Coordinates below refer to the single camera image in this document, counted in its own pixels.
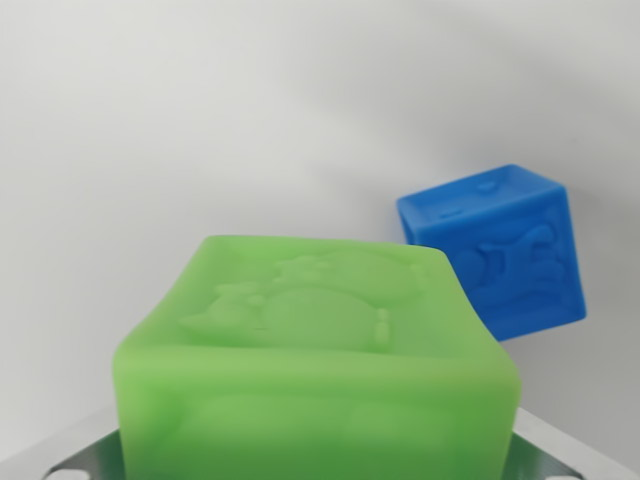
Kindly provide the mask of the black-tipped silver gripper left finger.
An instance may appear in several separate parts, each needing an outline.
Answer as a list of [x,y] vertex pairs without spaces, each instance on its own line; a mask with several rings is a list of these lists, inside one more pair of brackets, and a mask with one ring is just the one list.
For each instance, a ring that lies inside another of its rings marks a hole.
[[124,479],[118,421],[113,406],[1,462],[2,479],[47,479],[56,471],[84,479]]

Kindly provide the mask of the black-tipped silver gripper right finger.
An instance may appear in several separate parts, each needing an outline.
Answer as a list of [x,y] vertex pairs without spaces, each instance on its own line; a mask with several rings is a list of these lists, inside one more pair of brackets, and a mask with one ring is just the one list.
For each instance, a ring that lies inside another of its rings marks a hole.
[[509,479],[619,479],[620,465],[519,408],[508,454]]

